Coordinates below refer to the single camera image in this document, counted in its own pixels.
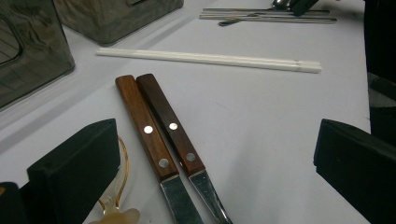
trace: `metal rivet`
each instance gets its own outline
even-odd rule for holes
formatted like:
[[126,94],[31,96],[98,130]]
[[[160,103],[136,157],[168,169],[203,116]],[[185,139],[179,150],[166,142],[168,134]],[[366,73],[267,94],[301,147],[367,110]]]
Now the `metal rivet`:
[[169,124],[169,128],[170,128],[171,130],[176,130],[176,129],[177,129],[177,124],[171,123],[171,124]]
[[145,131],[145,133],[152,133],[153,129],[151,126],[146,126],[144,131]]
[[158,164],[162,167],[165,168],[169,165],[169,161],[167,159],[161,159],[160,162],[158,162]]
[[188,153],[186,158],[188,161],[195,161],[195,155],[192,153]]

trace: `glass dish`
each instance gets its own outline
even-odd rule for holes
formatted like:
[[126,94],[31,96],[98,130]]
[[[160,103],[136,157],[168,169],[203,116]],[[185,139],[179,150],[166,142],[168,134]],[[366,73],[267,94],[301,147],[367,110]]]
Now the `glass dish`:
[[0,7],[0,107],[73,71],[52,0],[4,0]]
[[183,0],[54,0],[61,22],[101,46],[183,6]]

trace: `metal blade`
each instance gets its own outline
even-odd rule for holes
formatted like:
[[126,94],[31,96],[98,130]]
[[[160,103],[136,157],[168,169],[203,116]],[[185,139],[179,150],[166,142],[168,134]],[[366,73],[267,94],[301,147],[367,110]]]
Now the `metal blade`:
[[189,193],[183,186],[179,176],[164,180],[161,183],[166,201],[172,211],[176,223],[200,224],[204,223],[196,210]]
[[218,223],[232,223],[206,171],[189,177]]

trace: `black object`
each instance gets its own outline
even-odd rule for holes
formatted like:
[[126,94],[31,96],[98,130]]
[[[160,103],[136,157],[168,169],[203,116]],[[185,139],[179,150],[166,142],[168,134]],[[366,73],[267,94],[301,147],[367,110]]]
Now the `black object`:
[[[83,128],[28,168],[29,182],[20,194],[29,222],[82,223],[119,166],[116,121],[102,120]],[[8,211],[8,206],[0,210]]]
[[303,16],[318,0],[290,0],[290,10],[295,16]]
[[345,123],[324,119],[314,164],[371,223],[396,223],[396,147]]
[[370,107],[371,134],[396,147],[396,107]]
[[364,40],[367,71],[396,82],[394,0],[365,0]]
[[29,223],[24,214],[18,186],[15,183],[0,183],[0,222],[5,224]]

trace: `cutlery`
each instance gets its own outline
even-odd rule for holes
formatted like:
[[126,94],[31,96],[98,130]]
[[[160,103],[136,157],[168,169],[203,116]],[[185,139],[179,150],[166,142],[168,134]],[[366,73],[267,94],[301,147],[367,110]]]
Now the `cutlery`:
[[[265,13],[272,15],[293,15],[291,10],[277,10],[273,8],[204,8],[201,14],[232,14],[232,13]],[[327,15],[330,10],[308,10],[305,15]]]
[[116,78],[116,85],[134,122],[148,160],[163,190],[176,223],[204,223],[178,174],[149,108],[133,76]]
[[253,13],[247,16],[232,16],[223,19],[224,17],[212,17],[206,19],[210,20],[226,20],[219,22],[219,26],[228,26],[240,21],[276,21],[276,22],[296,22],[296,23],[325,23],[333,24],[337,22],[336,18],[317,18],[317,17],[267,17],[260,14]]
[[139,90],[148,102],[151,112],[176,152],[183,171],[194,185],[218,223],[232,223],[218,194],[216,193],[204,163],[198,156],[190,138],[184,131],[175,112],[166,100],[154,75],[148,74],[136,79]]

